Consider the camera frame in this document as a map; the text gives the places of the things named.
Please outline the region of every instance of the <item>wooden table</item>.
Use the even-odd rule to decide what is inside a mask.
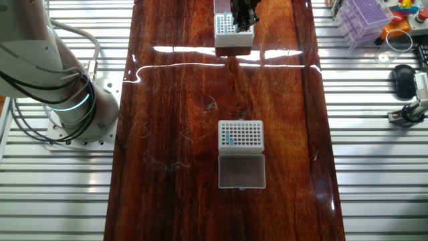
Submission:
[[[0,96],[0,113],[3,110],[3,105],[5,104],[5,97]]]
[[[212,0],[135,1],[105,240],[344,240],[312,8],[257,6],[214,56]],[[265,189],[219,189],[217,122],[262,120]]]

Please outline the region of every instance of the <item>metal slatted platform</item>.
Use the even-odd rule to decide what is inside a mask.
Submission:
[[[49,12],[100,40],[98,77],[120,85],[132,6],[132,0],[51,0]],[[390,74],[397,64],[418,70],[415,55],[380,67],[375,47],[348,52],[324,0],[312,6],[346,239],[428,240],[428,123],[402,130],[386,118],[410,103],[393,96]],[[57,32],[80,61],[89,61],[88,40]],[[46,131],[39,103],[20,106],[33,127]],[[52,153],[7,124],[0,144],[0,240],[102,240],[112,152]]]

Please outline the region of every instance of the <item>black computer mouse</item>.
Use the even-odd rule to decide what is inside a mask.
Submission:
[[[413,98],[416,95],[416,86],[413,80],[415,73],[415,70],[408,65],[400,64],[395,66],[393,78],[399,98]]]

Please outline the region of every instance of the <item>red object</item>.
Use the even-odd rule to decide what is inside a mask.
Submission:
[[[424,21],[428,19],[428,9],[421,9],[417,16],[420,20]]]
[[[394,15],[394,18],[393,18],[394,23],[401,23],[402,21],[404,21],[404,15],[399,11],[393,11],[393,15]]]

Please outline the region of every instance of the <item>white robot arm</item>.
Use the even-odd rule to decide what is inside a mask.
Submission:
[[[117,119],[118,103],[92,83],[55,33],[43,1],[0,0],[0,22],[0,95],[46,103],[69,133],[56,140],[37,138],[91,141],[105,134]]]

